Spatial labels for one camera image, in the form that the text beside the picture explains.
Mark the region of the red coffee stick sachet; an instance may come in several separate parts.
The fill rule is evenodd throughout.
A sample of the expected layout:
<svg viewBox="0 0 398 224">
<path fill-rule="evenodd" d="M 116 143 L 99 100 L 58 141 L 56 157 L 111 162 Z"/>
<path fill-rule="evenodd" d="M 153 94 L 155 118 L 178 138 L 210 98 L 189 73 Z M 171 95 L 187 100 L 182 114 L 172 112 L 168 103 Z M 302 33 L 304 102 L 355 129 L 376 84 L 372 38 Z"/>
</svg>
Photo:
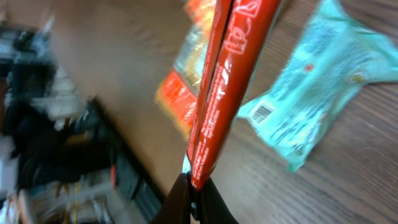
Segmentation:
<svg viewBox="0 0 398 224">
<path fill-rule="evenodd" d="M 224 142 L 282 10 L 282 0 L 217 1 L 187 157 L 199 192 L 215 169 Z"/>
</svg>

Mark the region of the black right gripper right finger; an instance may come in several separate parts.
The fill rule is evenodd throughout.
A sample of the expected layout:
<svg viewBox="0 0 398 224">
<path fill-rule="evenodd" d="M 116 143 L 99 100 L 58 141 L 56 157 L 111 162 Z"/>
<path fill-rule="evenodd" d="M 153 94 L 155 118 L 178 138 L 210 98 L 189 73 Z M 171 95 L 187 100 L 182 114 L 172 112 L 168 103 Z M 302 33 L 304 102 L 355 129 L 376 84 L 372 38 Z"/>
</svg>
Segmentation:
<svg viewBox="0 0 398 224">
<path fill-rule="evenodd" d="M 201 224 L 238 224 L 212 179 L 197 194 L 197 221 Z"/>
</svg>

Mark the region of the spaghetti pack orange ends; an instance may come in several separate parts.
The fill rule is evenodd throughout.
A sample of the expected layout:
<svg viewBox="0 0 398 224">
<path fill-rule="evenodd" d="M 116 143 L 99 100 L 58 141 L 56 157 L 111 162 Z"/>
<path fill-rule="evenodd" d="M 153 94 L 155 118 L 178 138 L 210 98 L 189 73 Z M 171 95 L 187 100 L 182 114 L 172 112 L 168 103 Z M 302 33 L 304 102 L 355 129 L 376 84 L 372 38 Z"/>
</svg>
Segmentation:
<svg viewBox="0 0 398 224">
<path fill-rule="evenodd" d="M 192 26 L 169 74 L 159 85 L 155 102 L 188 139 L 196 113 L 198 91 L 205 64 L 216 0 L 189 0 L 185 12 Z"/>
</svg>

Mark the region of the teal snack packet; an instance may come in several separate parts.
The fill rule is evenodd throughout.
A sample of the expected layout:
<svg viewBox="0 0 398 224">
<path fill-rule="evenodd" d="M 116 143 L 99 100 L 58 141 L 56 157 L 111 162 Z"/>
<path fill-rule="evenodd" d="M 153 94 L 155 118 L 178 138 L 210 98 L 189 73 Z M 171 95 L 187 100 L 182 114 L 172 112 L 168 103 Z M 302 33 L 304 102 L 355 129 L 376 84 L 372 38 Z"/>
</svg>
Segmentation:
<svg viewBox="0 0 398 224">
<path fill-rule="evenodd" d="M 277 80 L 238 116 L 295 172 L 363 86 L 396 81 L 392 41 L 322 0 Z"/>
</svg>

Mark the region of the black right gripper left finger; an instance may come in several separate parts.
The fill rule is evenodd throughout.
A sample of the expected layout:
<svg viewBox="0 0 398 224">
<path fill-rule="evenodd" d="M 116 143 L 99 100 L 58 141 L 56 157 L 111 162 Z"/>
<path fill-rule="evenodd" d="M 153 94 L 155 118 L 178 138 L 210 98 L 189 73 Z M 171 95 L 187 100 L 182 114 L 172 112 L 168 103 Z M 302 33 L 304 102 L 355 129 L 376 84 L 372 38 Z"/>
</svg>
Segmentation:
<svg viewBox="0 0 398 224">
<path fill-rule="evenodd" d="M 190 224 L 188 174 L 181 173 L 150 224 Z"/>
</svg>

